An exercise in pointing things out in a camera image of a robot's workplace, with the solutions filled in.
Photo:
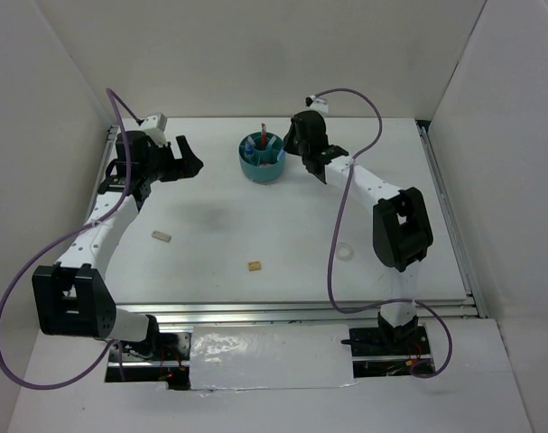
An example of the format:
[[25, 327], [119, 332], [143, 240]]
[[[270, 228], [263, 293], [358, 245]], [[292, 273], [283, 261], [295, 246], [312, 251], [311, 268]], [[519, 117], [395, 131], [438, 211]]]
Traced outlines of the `blue clear pen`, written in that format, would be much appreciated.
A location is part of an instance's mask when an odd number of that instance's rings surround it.
[[267, 142], [266, 149], [271, 148], [274, 145], [275, 141], [276, 141], [276, 137], [275, 136], [271, 137], [271, 139]]

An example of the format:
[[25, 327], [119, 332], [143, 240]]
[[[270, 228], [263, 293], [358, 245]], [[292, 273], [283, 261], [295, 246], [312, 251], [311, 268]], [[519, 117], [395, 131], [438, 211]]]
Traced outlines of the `red pen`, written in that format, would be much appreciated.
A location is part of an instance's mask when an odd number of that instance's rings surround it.
[[263, 149], [263, 150], [266, 149], [267, 143], [268, 143], [268, 140], [267, 140], [267, 129], [266, 129], [266, 124], [265, 124], [265, 123], [261, 123], [261, 144], [262, 144], [262, 149]]

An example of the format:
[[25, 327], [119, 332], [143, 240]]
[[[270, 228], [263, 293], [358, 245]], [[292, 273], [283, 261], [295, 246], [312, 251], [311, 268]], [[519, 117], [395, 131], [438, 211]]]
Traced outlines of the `clear glue bottle blue cap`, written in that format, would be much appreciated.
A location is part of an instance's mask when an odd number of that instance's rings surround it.
[[255, 162], [255, 141], [251, 135], [248, 135], [241, 144], [242, 157], [245, 162], [254, 164]]

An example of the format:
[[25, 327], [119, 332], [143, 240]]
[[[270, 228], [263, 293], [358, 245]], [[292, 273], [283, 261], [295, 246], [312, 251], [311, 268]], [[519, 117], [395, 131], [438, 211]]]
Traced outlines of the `white beige eraser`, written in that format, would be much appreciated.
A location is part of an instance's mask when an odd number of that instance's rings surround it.
[[157, 231], [157, 230], [154, 230], [152, 232], [152, 238], [160, 240], [160, 241], [165, 242], [165, 243], [169, 243], [172, 240], [171, 235], [168, 235], [164, 232]]

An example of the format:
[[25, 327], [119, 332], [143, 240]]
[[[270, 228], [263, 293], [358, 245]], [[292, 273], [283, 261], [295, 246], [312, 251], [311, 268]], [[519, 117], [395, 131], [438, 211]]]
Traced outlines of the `clear tape roll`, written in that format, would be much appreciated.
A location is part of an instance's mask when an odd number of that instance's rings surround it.
[[353, 258], [354, 250], [347, 243], [338, 243], [336, 246], [335, 256], [341, 262], [348, 262]]

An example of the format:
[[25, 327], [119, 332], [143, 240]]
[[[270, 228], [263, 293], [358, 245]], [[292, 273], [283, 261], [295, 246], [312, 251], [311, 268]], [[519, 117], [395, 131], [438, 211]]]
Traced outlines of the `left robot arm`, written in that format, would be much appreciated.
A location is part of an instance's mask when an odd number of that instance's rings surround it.
[[88, 228], [53, 265], [40, 265], [32, 276], [41, 331], [49, 336], [115, 340], [144, 360], [154, 359], [172, 337], [161, 333], [151, 315], [120, 309], [104, 281], [109, 262], [156, 181], [195, 177], [203, 167], [187, 138], [176, 138], [179, 155], [153, 134], [129, 131], [116, 138], [116, 157], [98, 186]]

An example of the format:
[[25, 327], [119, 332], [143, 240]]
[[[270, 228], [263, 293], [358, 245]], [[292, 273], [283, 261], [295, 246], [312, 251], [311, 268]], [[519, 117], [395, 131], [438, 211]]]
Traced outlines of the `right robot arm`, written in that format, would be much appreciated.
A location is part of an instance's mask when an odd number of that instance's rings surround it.
[[[306, 110], [294, 115], [283, 143], [285, 152], [300, 157], [311, 175], [325, 185], [343, 189], [327, 271], [332, 307], [342, 314], [378, 308], [378, 342], [389, 354], [400, 353], [418, 327], [415, 301], [418, 274], [421, 261], [433, 243], [422, 192], [417, 188], [401, 189], [380, 179], [358, 165], [346, 150], [330, 144], [325, 120], [316, 111]], [[332, 289], [339, 225], [349, 195], [372, 217], [372, 246], [391, 279], [385, 300], [360, 308], [338, 306]]]

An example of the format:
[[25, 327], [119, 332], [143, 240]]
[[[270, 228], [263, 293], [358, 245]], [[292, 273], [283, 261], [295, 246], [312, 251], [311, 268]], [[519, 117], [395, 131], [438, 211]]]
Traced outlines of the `teal round divided organizer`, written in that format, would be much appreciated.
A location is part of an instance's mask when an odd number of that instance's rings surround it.
[[[261, 134], [259, 132], [255, 132], [249, 135], [251, 135], [254, 140], [261, 139]], [[277, 160], [278, 153], [283, 150], [283, 139], [276, 134], [267, 133], [267, 140], [269, 141], [273, 136], [276, 137], [276, 141], [271, 148], [258, 150], [255, 147], [254, 164], [249, 164], [245, 162], [242, 157], [242, 151], [240, 149], [240, 146], [244, 142], [246, 137], [242, 139], [241, 143], [238, 146], [238, 159], [241, 170], [243, 171], [245, 176], [253, 182], [270, 183], [277, 180], [283, 173], [286, 153], [280, 161]], [[260, 163], [269, 163], [271, 164], [271, 166], [266, 168], [259, 168], [258, 164]]]

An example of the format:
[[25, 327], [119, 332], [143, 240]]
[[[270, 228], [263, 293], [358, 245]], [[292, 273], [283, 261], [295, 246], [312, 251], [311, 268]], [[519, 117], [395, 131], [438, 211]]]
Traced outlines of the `small brown eraser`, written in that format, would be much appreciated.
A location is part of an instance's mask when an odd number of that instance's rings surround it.
[[261, 266], [261, 263], [259, 261], [253, 261], [253, 262], [249, 262], [247, 264], [247, 269], [250, 272], [260, 271], [261, 268], [262, 268], [262, 266]]

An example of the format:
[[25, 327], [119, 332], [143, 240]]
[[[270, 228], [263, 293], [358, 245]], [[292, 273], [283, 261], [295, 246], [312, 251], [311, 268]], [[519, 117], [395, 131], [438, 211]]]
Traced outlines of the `aluminium rail frame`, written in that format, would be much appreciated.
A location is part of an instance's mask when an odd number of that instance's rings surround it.
[[[191, 180], [156, 183], [107, 268], [116, 304], [155, 314], [166, 325], [337, 320], [326, 266], [341, 192], [289, 157], [271, 184], [248, 180], [237, 147], [257, 118], [173, 118], [170, 138], [185, 135], [204, 167]], [[377, 260], [371, 216], [347, 204], [339, 241], [354, 250], [334, 265], [343, 307], [385, 298], [391, 279]], [[152, 238], [154, 230], [172, 236]], [[250, 272], [249, 262], [261, 270]]]

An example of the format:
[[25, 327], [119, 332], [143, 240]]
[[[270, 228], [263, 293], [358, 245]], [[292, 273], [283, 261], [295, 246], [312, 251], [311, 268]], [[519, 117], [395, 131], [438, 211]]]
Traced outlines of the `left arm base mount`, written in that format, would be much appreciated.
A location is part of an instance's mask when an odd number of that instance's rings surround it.
[[169, 390], [189, 390], [191, 337], [191, 332], [160, 332], [153, 343], [114, 345], [107, 359], [105, 383], [155, 382]]

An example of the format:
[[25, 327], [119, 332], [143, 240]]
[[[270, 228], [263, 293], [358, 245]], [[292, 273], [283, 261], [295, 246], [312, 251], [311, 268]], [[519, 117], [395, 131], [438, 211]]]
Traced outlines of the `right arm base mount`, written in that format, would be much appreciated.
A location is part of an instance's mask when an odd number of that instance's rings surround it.
[[426, 328], [419, 325], [406, 339], [386, 340], [379, 327], [351, 327], [340, 341], [350, 349], [355, 378], [407, 376], [411, 368], [418, 375], [434, 373]]

